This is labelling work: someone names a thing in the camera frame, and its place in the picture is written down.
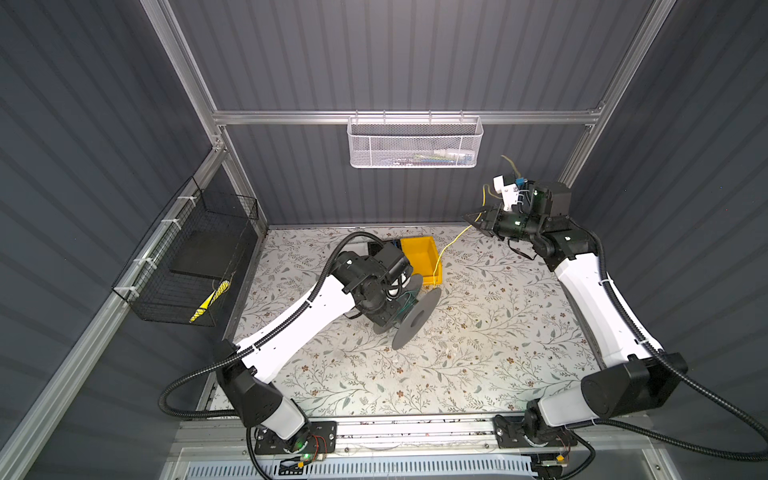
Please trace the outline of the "grey perforated cable spool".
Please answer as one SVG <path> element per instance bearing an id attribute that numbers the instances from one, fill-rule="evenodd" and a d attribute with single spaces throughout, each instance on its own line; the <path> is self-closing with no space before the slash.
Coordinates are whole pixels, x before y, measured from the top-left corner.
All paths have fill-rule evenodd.
<path id="1" fill-rule="evenodd" d="M 413 281 L 420 283 L 420 291 L 421 291 L 421 288 L 424 284 L 423 277 L 418 274 L 412 275 L 408 280 L 407 284 L 405 285 L 405 287 L 407 287 L 409 283 Z M 418 298 L 418 295 L 417 295 L 417 304 L 405 316 L 405 318 L 401 322 L 398 322 L 395 326 L 393 326 L 389 330 L 373 329 L 373 331 L 376 334 L 381 335 L 381 334 L 387 333 L 392 329 L 396 329 L 396 333 L 392 341 L 392 348 L 394 350 L 402 349 L 405 345 L 407 345 L 410 341 L 412 341 L 414 337 L 424 327 L 427 320 L 430 318 L 430 316 L 436 309 L 440 301 L 441 294 L 442 294 L 442 290 L 440 288 L 436 288 L 428 291 L 422 298 Z"/>

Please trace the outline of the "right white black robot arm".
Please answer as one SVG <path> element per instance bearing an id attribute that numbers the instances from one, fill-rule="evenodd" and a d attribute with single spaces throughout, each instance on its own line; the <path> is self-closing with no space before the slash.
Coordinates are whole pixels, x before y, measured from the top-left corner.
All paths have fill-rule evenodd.
<path id="1" fill-rule="evenodd" d="M 484 190 L 497 196 L 498 203 L 466 214 L 465 220 L 488 237 L 532 245 L 533 256 L 559 281 L 600 365 L 577 386 L 530 401 L 521 420 L 497 417 L 499 433 L 511 431 L 533 446 L 546 446 L 560 435 L 576 439 L 578 429 L 604 425 L 701 455 L 766 461 L 765 449 L 716 449 L 623 421 L 625 415 L 663 406 L 677 386 L 685 384 L 761 438 L 767 436 L 766 426 L 689 377 L 684 358 L 665 350 L 642 325 L 608 272 L 601 240 L 571 218 L 566 185 L 512 174 L 495 177 Z"/>

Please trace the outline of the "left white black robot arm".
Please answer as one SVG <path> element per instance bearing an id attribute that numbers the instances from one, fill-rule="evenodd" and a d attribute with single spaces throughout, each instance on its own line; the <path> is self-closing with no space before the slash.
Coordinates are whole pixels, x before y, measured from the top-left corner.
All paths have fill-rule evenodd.
<path id="1" fill-rule="evenodd" d="M 158 407 L 182 419 L 236 416 L 248 430 L 265 428 L 289 452 L 302 450 L 310 422 L 273 380 L 287 362 L 327 325 L 350 311 L 386 331 L 417 305 L 423 285 L 397 244 L 356 231 L 344 237 L 326 260 L 314 286 L 257 333 L 237 342 L 222 341 L 215 362 L 169 384 Z M 192 380 L 215 373 L 231 406 L 225 410 L 183 410 L 170 395 Z"/>

